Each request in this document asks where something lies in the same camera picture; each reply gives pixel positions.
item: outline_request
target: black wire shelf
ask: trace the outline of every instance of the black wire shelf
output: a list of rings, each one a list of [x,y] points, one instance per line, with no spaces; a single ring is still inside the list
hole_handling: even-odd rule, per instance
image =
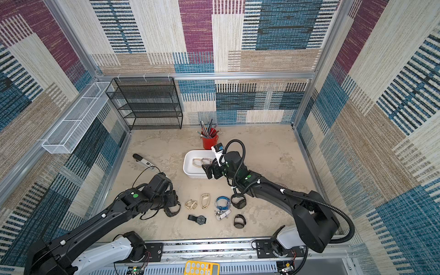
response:
[[[181,129],[182,107],[172,77],[123,77],[106,92],[131,130]]]

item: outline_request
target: yellow calculator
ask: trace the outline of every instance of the yellow calculator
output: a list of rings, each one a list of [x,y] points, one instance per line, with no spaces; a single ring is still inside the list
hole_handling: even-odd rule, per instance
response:
[[[185,275],[219,275],[220,265],[216,263],[189,260],[185,265]]]

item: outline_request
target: red pencil cup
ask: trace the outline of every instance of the red pencil cup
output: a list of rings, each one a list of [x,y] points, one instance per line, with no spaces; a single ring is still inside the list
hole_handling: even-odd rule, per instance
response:
[[[205,150],[211,150],[211,147],[217,144],[217,141],[219,140],[219,136],[216,135],[215,137],[211,138],[211,139],[206,139],[204,137],[200,137],[202,139],[203,142],[203,148]]]

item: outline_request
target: watch face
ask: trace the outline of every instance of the watch face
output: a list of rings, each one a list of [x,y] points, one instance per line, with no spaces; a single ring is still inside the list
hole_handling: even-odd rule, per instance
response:
[[[199,225],[205,224],[205,222],[206,222],[206,218],[204,216],[198,216],[197,217],[197,223]]]

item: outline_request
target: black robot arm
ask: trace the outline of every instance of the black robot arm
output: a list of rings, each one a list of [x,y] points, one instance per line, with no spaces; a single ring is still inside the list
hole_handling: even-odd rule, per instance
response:
[[[24,274],[71,275],[77,270],[77,267],[72,266],[73,261],[105,234],[139,213],[175,206],[177,199],[170,179],[164,173],[159,173],[148,184],[141,184],[119,194],[110,206],[71,232],[49,243],[43,240],[33,243],[28,250]],[[139,239],[135,234],[124,236],[132,245]],[[133,255],[135,258],[143,255],[135,249],[133,253],[138,254]]]
[[[229,145],[233,142],[241,144],[243,157],[237,151],[227,152]],[[217,159],[214,159],[212,164],[202,165],[202,167],[209,179],[213,176],[215,179],[222,176],[227,178],[228,184],[234,189],[231,200],[236,208],[241,209],[246,205],[245,194],[278,206],[295,219],[299,236],[304,244],[318,253],[321,253],[329,243],[342,243],[353,237],[355,228],[350,218],[341,210],[327,204],[319,193],[296,192],[269,181],[257,172],[248,170],[244,164],[246,150],[240,140],[233,139],[225,148],[219,143],[213,146],[213,151]],[[340,225],[333,211],[341,215],[350,227],[347,236],[341,239],[332,239]]]

